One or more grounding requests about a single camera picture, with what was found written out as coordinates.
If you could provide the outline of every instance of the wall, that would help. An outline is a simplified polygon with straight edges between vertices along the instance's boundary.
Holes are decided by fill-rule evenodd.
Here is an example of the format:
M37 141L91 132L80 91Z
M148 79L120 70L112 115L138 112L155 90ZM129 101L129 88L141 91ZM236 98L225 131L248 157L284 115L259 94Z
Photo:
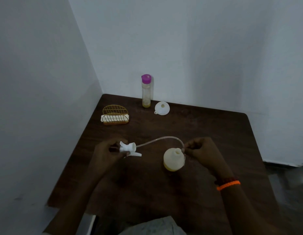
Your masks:
M303 0L69 0L104 93L244 112L265 161L303 163Z
M45 203L101 95L68 0L0 0L0 234L53 218Z

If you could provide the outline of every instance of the hand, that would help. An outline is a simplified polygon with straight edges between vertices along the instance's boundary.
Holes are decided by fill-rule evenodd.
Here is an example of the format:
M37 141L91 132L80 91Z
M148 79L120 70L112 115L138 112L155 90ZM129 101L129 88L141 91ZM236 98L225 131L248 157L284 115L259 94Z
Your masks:
M210 137L194 138L184 144L185 154L196 158L215 177L233 177L219 149Z
M95 146L93 157L88 166L88 172L99 179L121 158L124 158L128 152L119 152L120 141L127 143L124 138L111 138Z

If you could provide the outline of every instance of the table top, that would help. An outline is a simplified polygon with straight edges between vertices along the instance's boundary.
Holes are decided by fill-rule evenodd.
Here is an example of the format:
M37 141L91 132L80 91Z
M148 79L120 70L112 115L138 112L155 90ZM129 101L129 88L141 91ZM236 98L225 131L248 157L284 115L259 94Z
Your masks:
M122 136L139 145L163 136L183 142L210 136L255 209L268 223L280 226L278 205L246 114L169 103L169 114L161 116L154 114L156 103L143 108L142 99L103 94L47 204L65 203L85 173L95 145L104 139ZM102 109L112 104L128 110L128 124L103 125ZM164 139L138 148L142 157L120 160L95 188L86 212L133 224L171 215L185 232L231 234L215 178L207 169L188 156L180 170L164 168L164 152L178 146L177 140Z

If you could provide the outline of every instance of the plastic tube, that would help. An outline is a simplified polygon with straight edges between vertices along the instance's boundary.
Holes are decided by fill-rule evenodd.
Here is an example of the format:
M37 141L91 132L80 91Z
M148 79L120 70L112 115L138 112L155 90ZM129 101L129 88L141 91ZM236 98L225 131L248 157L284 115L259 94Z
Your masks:
M173 137L173 136L165 136L165 137L161 137L161 138L156 138L156 139L154 139L154 140L152 140L152 141L149 141L149 142L140 144L140 145L138 145L138 146L136 146L136 147L139 148L139 147L141 147L141 146L145 146L145 145L147 145L147 144L150 144L150 143L152 143L152 142L156 142L156 141L158 141L158 140L160 140L160 139L165 139L165 138L174 138L174 139L179 140L179 142L182 144L182 148L184 148L184 143L183 143L179 138Z

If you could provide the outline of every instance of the white plastic bottle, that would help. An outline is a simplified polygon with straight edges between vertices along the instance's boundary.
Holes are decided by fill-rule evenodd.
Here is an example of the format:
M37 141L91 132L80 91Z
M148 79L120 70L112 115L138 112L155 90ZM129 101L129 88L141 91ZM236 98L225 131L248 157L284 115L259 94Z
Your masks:
M151 105L151 78L149 74L142 75L142 105L145 108Z
M185 164L185 156L181 149L170 148L163 155L163 164L169 171L177 171Z

